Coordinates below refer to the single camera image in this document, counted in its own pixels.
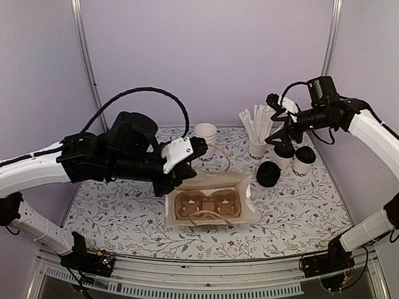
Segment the aluminium frame post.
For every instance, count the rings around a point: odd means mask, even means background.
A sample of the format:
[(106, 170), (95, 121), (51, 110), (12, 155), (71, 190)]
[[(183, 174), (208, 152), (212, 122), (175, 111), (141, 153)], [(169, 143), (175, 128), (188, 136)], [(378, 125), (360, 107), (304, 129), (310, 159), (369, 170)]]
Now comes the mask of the aluminium frame post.
[(340, 18), (342, 13), (343, 0), (333, 0), (332, 12), (330, 16), (329, 33), (325, 48), (324, 59), (321, 68), (321, 76), (328, 75), (332, 65), (334, 50), (339, 34)]
[(89, 45), (87, 42), (87, 35), (84, 25), (84, 16), (82, 11), (82, 3), (79, 0), (71, 0), (72, 16), (74, 20), (75, 31), (77, 35), (78, 44), (80, 47), (80, 54), (87, 77), (90, 94), (94, 104), (95, 111), (99, 111), (102, 106), (99, 91), (97, 88), (97, 81), (95, 78), (92, 62), (90, 59)]

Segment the floral table mat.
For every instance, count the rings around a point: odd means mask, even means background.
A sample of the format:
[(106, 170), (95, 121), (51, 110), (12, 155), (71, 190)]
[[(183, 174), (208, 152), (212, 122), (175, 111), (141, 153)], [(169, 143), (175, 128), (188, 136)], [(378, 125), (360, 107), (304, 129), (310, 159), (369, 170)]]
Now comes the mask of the floral table mat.
[(64, 226), (87, 247), (161, 259), (242, 260), (322, 251), (352, 222), (321, 159), (297, 177), (283, 172), (274, 187), (251, 180), (260, 218), (252, 224), (179, 227), (166, 222), (165, 202), (150, 183), (87, 181)]

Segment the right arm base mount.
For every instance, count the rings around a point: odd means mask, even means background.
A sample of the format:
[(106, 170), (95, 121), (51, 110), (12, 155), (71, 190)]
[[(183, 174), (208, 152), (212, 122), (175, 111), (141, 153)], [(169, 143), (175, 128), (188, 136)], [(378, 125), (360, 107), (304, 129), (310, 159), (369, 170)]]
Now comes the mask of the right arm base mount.
[(309, 254), (309, 257), (303, 255), (299, 260), (299, 268), (306, 278), (341, 271), (341, 274), (335, 277), (322, 279), (322, 286), (330, 292), (339, 292), (346, 287), (354, 266), (352, 253), (344, 250), (338, 237), (329, 242), (325, 254)]

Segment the right aluminium frame post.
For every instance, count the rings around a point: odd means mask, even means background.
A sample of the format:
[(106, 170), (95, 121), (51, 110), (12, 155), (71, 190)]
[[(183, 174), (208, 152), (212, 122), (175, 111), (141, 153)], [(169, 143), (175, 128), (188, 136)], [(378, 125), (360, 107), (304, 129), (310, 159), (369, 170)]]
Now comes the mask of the right aluminium frame post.
[(328, 75), (332, 65), (334, 50), (339, 34), (340, 18), (342, 13), (343, 0), (333, 0), (332, 12), (330, 16), (329, 33), (325, 48), (324, 59), (321, 68), (321, 76)]

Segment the white paper cup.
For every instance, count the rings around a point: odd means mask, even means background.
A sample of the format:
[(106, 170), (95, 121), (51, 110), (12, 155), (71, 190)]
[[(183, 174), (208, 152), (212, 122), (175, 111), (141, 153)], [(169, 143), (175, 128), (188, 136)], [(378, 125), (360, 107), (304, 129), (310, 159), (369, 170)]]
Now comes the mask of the white paper cup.
[(277, 166), (279, 167), (279, 169), (281, 170), (282, 173), (288, 168), (291, 161), (292, 161), (292, 157), (285, 158), (285, 157), (279, 156), (278, 154), (274, 154), (273, 162), (275, 162), (277, 164)]
[(295, 176), (301, 178), (301, 177), (304, 177), (308, 173), (311, 166), (312, 166), (312, 164), (303, 163), (302, 161), (295, 159), (293, 162), (293, 165), (292, 165), (292, 172)]

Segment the stack of black lids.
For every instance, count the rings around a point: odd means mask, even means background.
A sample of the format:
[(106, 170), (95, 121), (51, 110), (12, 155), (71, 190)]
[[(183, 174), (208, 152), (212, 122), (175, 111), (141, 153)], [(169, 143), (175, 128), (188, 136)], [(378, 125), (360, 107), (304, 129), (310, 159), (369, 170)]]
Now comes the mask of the stack of black lids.
[(272, 161), (265, 161), (258, 167), (256, 180), (263, 187), (273, 187), (277, 184), (280, 176), (280, 167)]

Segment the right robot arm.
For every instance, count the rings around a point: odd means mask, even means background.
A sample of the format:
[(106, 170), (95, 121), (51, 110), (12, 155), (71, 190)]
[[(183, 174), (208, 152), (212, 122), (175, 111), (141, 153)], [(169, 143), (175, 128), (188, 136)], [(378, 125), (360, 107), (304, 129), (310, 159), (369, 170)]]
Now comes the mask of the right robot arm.
[[(297, 85), (308, 88), (311, 100), (308, 110), (301, 110), (292, 100), (286, 100), (287, 91)], [(367, 102), (340, 95), (332, 77), (292, 83), (281, 95), (269, 94), (266, 103), (275, 111), (272, 120), (283, 123), (280, 130), (266, 138), (266, 143), (288, 148), (293, 142), (301, 143), (307, 131), (343, 130), (365, 144), (394, 176), (398, 176), (398, 135), (379, 119)], [(322, 266), (334, 272), (352, 251), (397, 229), (398, 196), (394, 196), (381, 211), (331, 240)]]

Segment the bundle of wrapped white straws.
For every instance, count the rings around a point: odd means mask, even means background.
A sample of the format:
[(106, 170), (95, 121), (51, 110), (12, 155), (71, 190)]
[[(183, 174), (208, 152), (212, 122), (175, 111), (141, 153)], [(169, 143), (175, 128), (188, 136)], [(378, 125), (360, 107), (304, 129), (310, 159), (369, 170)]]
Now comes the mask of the bundle of wrapped white straws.
[(279, 127), (273, 128), (274, 122), (271, 120), (273, 114), (275, 114), (275, 111), (268, 105), (255, 105), (253, 113), (247, 108), (238, 113), (250, 141), (263, 144), (268, 136), (283, 127), (283, 124), (281, 124)]

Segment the brown cardboard cup carrier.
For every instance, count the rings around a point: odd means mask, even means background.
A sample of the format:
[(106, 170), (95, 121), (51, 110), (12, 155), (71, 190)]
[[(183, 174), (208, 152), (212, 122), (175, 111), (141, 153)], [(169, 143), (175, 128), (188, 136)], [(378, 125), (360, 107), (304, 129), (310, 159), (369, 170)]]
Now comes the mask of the brown cardboard cup carrier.
[(241, 198), (234, 189), (219, 189), (210, 194), (181, 191), (175, 199), (175, 216), (180, 221), (232, 219), (241, 215)]

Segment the left aluminium frame post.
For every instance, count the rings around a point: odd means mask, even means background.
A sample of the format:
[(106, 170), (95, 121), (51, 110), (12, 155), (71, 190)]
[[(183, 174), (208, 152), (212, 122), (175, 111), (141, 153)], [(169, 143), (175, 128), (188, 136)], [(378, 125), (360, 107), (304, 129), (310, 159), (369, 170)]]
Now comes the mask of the left aluminium frame post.
[(80, 47), (80, 54), (87, 77), (90, 94), (94, 104), (95, 111), (99, 111), (102, 106), (99, 91), (97, 88), (97, 81), (95, 78), (92, 62), (90, 59), (89, 45), (87, 42), (87, 35), (84, 25), (84, 16), (82, 11), (82, 3), (79, 0), (71, 0), (72, 16), (74, 20), (75, 31), (77, 35), (78, 44)]

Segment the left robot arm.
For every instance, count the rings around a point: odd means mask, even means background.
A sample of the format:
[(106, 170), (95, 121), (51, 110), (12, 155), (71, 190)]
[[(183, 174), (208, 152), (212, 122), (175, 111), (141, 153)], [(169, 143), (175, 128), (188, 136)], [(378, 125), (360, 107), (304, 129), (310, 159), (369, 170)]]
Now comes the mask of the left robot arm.
[(121, 112), (100, 135), (84, 128), (40, 151), (1, 162), (1, 225), (30, 233), (79, 270), (93, 264), (85, 239), (38, 214), (22, 191), (52, 183), (110, 182), (130, 179), (152, 183), (155, 196), (172, 192), (193, 178), (192, 160), (205, 154), (202, 138), (183, 135), (166, 143), (156, 139), (157, 124), (137, 112)]

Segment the white cup holding straws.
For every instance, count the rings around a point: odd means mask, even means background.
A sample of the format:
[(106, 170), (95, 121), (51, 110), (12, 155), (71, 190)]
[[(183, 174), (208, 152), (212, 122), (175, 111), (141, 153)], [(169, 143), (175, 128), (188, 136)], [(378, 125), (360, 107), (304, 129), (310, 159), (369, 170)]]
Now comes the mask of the white cup holding straws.
[(254, 161), (260, 161), (266, 152), (266, 143), (256, 143), (249, 140), (249, 157)]

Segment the aluminium front rail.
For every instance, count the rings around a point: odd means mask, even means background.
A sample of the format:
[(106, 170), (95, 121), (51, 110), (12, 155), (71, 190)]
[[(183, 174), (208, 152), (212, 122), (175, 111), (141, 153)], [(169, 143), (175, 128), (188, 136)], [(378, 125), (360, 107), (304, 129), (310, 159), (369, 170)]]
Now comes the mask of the aluminium front rail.
[(111, 276), (62, 267), (46, 248), (37, 254), (28, 298), (390, 298), (372, 248), (353, 253), (355, 265), (306, 277), (304, 256), (282, 259), (184, 261), (118, 255)]

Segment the kraft paper bag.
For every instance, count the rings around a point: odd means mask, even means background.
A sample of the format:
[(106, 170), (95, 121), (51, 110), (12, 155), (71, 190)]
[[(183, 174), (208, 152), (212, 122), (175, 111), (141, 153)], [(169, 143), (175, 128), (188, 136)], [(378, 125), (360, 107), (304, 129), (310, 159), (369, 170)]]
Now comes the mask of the kraft paper bag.
[(168, 225), (253, 224), (260, 219), (251, 199), (251, 176), (230, 171), (198, 172), (166, 195)]

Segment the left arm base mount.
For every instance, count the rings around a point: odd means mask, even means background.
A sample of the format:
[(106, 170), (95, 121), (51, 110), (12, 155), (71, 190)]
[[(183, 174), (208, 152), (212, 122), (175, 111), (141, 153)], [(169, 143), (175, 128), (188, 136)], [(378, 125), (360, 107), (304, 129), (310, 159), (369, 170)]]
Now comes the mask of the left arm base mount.
[(85, 238), (78, 232), (72, 232), (72, 236), (74, 241), (72, 252), (59, 256), (61, 266), (82, 273), (111, 277), (115, 256), (106, 250), (99, 250), (95, 253), (88, 252)]

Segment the stack of white paper cups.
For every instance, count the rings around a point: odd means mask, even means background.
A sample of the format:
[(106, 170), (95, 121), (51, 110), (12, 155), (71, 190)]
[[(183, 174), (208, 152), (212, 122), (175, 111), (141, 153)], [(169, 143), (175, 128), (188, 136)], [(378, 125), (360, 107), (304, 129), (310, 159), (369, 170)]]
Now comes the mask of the stack of white paper cups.
[(204, 138), (208, 146), (206, 154), (199, 159), (201, 161), (211, 160), (216, 152), (214, 145), (216, 144), (217, 128), (210, 123), (200, 123), (195, 126), (194, 132), (197, 137)]

